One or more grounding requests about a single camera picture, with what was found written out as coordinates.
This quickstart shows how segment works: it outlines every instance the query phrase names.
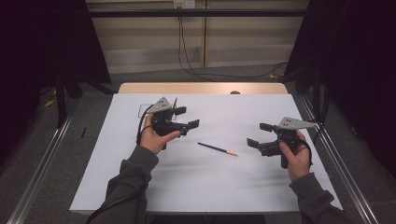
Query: cuff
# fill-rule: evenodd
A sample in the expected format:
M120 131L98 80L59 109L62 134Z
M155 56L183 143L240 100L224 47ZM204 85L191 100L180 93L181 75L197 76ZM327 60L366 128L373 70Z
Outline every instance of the cuff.
M323 188L319 184L314 173L300 177L296 181L292 182L289 186L300 201L309 198L312 195L323 192Z
M149 172L158 164L158 157L145 147L136 146L128 161L142 164Z

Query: person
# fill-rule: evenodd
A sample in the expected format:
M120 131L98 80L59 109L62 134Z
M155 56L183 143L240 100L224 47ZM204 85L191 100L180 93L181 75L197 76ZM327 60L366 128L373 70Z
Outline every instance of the person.
M164 144L180 136L178 131L159 136L151 128L151 118L152 115L145 118L147 128L142 132L140 146L135 147L128 160L121 162L120 173L108 181L106 200L101 207L106 209L98 209L87 223L145 223L148 203L145 190L151 179L150 172L159 161L156 155ZM305 140L302 133L297 134ZM290 187L298 197L303 223L353 223L342 210L331 206L334 197L322 189L315 175L309 172L309 150L300 145L293 153L283 142L279 147L289 161ZM119 199L128 200L114 204Z

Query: pencil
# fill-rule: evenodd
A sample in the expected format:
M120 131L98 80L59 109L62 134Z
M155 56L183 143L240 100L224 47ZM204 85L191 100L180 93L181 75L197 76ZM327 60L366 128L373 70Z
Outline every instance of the pencil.
M212 147L212 146L204 144L204 143L198 143L198 145L201 145L201 146L204 146L204 147L210 147L210 148L215 149L217 151L224 152L224 153L227 153L227 154L230 154L230 155L233 155L233 156L238 156L238 155L236 155L236 153L234 153L233 151L230 151L230 150L225 150L225 149L222 149L222 148L219 148L219 147Z

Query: wall outlet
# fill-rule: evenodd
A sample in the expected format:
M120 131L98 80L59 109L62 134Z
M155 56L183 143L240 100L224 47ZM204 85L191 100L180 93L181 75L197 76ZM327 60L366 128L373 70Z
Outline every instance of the wall outlet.
M184 8L195 9L195 0L184 0Z
M184 0L174 0L174 9L184 8Z

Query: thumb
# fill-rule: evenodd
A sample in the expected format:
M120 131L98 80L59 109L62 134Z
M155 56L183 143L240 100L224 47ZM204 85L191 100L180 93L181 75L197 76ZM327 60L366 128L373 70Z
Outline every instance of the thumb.
M169 133L169 134L167 134L167 135L164 135L164 136L162 137L163 143L165 144L165 143L167 143L167 142L170 142L170 141L174 140L175 138L179 137L180 135L181 135L181 132L180 132L180 131L174 131L174 132L172 132L172 133Z
M289 162L294 160L294 154L291 152L288 144L284 142L279 143L280 150L282 151L283 155L285 155L286 159L288 159Z

